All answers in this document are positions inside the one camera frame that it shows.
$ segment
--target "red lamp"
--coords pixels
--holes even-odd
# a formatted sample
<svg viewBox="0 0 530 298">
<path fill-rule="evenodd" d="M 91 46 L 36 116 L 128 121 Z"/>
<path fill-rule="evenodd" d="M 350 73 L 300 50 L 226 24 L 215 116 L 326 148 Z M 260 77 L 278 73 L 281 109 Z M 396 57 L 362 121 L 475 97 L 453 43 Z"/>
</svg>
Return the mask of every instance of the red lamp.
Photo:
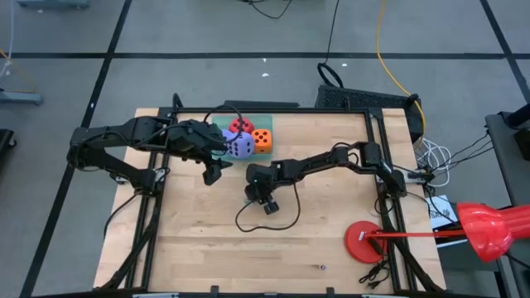
<svg viewBox="0 0 530 298">
<path fill-rule="evenodd" d="M 496 210 L 483 204 L 460 203 L 456 205 L 456 212 L 462 224 L 461 230 L 383 233 L 377 224 L 360 221 L 346 230 L 344 244 L 349 254 L 358 261 L 373 263 L 383 257 L 375 252 L 373 245 L 384 248 L 384 238 L 465 235 L 480 259 L 491 262 L 504 255 L 514 239 L 530 238 L 530 205 Z"/>
</svg>

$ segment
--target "white cable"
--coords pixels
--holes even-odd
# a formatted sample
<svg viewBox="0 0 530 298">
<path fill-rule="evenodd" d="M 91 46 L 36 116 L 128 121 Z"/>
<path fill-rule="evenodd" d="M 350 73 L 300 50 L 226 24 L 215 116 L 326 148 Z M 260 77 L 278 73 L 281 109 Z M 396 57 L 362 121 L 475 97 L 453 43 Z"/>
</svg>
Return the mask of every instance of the white cable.
<svg viewBox="0 0 530 298">
<path fill-rule="evenodd" d="M 435 184 L 429 183 L 428 185 L 432 187 L 442 187 L 442 186 L 448 185 L 451 179 L 451 176 L 449 174 L 449 164 L 451 163 L 451 152 L 449 151 L 449 149 L 447 149 L 447 147 L 438 146 L 436 143 L 429 141 L 425 138 L 423 139 L 423 145 L 426 147 L 426 152 L 423 153 L 423 155 L 419 156 L 417 158 L 417 161 L 421 163 L 426 161 L 426 163 L 429 165 L 430 168 L 436 169 L 436 171 L 443 171 L 443 173 L 445 173 L 447 177 L 446 182 L 442 184 L 435 185 Z"/>
<path fill-rule="evenodd" d="M 3 75 L 7 70 L 7 67 L 11 64 L 11 55 L 13 53 L 13 42 L 15 41 L 15 0 L 11 0 L 11 30 L 10 30 L 10 37 L 9 37 L 9 54 L 7 54 L 7 57 L 9 59 L 6 60 L 6 62 L 3 64 L 2 71 L 0 71 L 0 81 L 3 79 Z"/>
</svg>

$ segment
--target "wooden table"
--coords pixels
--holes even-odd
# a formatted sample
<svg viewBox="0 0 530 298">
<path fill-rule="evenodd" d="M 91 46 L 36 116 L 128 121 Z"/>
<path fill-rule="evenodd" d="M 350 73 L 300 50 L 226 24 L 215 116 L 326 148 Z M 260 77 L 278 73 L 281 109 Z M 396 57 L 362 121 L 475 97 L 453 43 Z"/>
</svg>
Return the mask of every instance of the wooden table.
<svg viewBox="0 0 530 298">
<path fill-rule="evenodd" d="M 383 110 L 393 163 L 414 168 L 415 156 L 401 109 Z M 141 108 L 136 116 L 156 116 L 156 108 Z M 356 114 L 273 114 L 273 159 L 296 158 L 329 151 L 336 142 L 367 141 L 364 116 Z M 179 120 L 202 119 L 203 114 L 179 114 Z M 146 168 L 149 154 L 127 149 L 125 161 Z M 297 184 L 301 217 L 287 231 L 257 230 L 241 233 L 234 216 L 244 204 L 247 163 L 223 170 L 212 186 L 203 183 L 203 165 L 170 159 L 161 209 L 149 291 L 324 293 L 392 293 L 388 278 L 375 290 L 358 279 L 373 265 L 356 262 L 344 246 L 345 230 L 359 220 L 381 224 L 373 210 L 377 198 L 372 175 L 357 175 L 335 168 L 307 176 Z M 409 192 L 423 195 L 419 185 Z M 114 208 L 131 196 L 130 185 L 119 185 Z M 274 192 L 281 210 L 266 215 L 261 206 L 244 210 L 240 223 L 283 226 L 296 216 L 292 187 Z M 431 230 L 425 201 L 401 198 L 408 232 Z M 140 200 L 119 213 L 108 228 L 94 285 L 104 284 L 130 252 Z M 410 238 L 410 250 L 432 280 L 445 287 L 433 238 Z M 397 263 L 402 288 L 407 287 L 401 255 Z M 140 284 L 144 256 L 138 260 L 135 285 Z"/>
</svg>

